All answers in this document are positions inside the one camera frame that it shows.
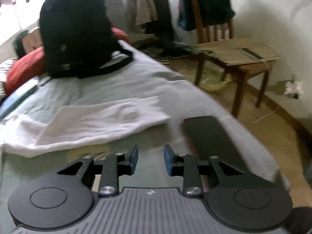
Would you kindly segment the white printed sweatshirt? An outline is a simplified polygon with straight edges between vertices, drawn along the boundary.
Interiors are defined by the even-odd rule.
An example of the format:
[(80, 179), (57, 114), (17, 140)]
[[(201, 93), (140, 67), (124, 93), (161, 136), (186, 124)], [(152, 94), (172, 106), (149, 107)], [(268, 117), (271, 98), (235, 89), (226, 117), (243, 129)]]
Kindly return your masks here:
[(170, 119), (160, 107), (158, 97), (64, 106), (46, 124), (27, 115), (14, 115), (1, 122), (1, 152), (32, 158), (106, 144), (167, 123)]

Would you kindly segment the hanging clothes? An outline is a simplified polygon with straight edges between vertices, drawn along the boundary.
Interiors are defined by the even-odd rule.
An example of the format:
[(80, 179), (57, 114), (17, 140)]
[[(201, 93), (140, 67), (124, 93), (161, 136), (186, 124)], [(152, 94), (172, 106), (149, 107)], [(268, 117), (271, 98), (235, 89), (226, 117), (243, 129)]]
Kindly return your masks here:
[[(203, 26), (229, 23), (235, 16), (230, 0), (197, 0)], [(130, 34), (154, 34), (167, 41), (176, 29), (196, 29), (192, 0), (125, 0), (125, 18)]]

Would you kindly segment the dark smartphone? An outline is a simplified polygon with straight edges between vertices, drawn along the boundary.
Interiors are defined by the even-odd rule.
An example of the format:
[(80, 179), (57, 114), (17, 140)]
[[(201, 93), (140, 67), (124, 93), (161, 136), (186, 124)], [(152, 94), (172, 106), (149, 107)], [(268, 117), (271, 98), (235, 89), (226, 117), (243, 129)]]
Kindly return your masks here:
[(225, 175), (242, 175), (249, 170), (238, 148), (215, 117), (187, 118), (183, 121), (182, 132), (199, 159), (208, 161), (216, 157)]

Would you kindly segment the green quilted bed cover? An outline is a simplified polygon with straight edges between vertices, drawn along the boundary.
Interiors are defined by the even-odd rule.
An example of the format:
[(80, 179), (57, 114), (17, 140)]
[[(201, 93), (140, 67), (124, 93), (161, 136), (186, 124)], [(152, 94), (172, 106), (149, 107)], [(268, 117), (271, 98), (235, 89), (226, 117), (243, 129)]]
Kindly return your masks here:
[(8, 198), (15, 189), (87, 153), (101, 157), (138, 146), (137, 169), (133, 176), (121, 177), (122, 187), (181, 186), (180, 177), (167, 174), (163, 147), (169, 144), (177, 153), (188, 152), (181, 123), (190, 117), (214, 116), (253, 173), (290, 189), (290, 182), (280, 173), (269, 151), (217, 101), (142, 52), (133, 50), (133, 54), (134, 61), (113, 74), (86, 79), (53, 79), (23, 101), (13, 114), (25, 114), (35, 121), (48, 123), (63, 106), (157, 97), (159, 107), (170, 116), (170, 121), (105, 145), (47, 153), (30, 159), (4, 154), (1, 163), (1, 233), (9, 233), (15, 228), (7, 208)]

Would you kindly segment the light blue book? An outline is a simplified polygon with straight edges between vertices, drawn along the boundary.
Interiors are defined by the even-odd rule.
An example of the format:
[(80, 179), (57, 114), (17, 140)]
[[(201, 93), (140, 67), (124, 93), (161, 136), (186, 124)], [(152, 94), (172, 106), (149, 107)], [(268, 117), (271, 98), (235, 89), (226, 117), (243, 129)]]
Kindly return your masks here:
[(1, 104), (1, 120), (14, 111), (25, 99), (38, 88), (38, 77), (33, 77), (10, 94)]

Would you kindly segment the flattened cardboard on chair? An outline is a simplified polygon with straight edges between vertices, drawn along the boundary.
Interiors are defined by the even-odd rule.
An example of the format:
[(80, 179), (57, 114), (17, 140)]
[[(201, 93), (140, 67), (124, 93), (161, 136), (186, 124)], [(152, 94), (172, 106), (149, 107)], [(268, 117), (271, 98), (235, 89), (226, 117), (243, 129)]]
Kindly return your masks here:
[(252, 39), (227, 39), (195, 45), (198, 52), (215, 58), (227, 66), (269, 62), (281, 57), (266, 45)]

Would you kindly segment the black backpack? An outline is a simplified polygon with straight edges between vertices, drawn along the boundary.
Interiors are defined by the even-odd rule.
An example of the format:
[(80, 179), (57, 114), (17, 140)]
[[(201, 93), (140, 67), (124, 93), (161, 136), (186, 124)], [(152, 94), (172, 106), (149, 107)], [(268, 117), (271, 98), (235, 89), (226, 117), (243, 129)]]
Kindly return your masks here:
[(45, 0), (39, 27), (52, 78), (110, 74), (133, 61), (113, 34), (105, 0)]

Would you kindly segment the red blanket roll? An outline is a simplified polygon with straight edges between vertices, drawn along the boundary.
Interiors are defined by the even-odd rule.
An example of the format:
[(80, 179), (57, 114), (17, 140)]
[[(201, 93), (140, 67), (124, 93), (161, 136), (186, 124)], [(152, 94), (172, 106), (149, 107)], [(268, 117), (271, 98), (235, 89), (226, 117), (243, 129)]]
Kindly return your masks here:
[(43, 46), (18, 59), (3, 83), (6, 95), (35, 76), (88, 78), (115, 72), (133, 61), (133, 53), (121, 46), (118, 34), (126, 34), (110, 24), (95, 28), (71, 25), (39, 27)]

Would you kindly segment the white crumpled paper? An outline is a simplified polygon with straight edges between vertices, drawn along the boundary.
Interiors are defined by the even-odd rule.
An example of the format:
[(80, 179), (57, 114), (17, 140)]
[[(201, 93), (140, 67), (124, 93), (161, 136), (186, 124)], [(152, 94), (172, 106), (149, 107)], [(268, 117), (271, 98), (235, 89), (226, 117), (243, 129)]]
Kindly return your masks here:
[(284, 95), (293, 99), (299, 99), (304, 93), (302, 86), (303, 82), (300, 80), (287, 81), (285, 83)]

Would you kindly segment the wooden chair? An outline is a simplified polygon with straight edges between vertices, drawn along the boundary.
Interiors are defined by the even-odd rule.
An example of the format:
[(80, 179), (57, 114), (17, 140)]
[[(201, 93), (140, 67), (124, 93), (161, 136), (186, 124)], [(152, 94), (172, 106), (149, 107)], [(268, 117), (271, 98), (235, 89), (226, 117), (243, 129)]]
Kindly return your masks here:
[(197, 0), (191, 0), (194, 8), (197, 30), (196, 49), (198, 67), (195, 85), (199, 86), (203, 75), (204, 63), (209, 61), (224, 70), (221, 80), (230, 74), (237, 79), (236, 94), (232, 106), (232, 115), (239, 116), (247, 81), (264, 74), (256, 107), (259, 108), (268, 85), (270, 73), (280, 58), (266, 45), (256, 43), (250, 38), (234, 38), (234, 22), (231, 20), (221, 25), (204, 25)]

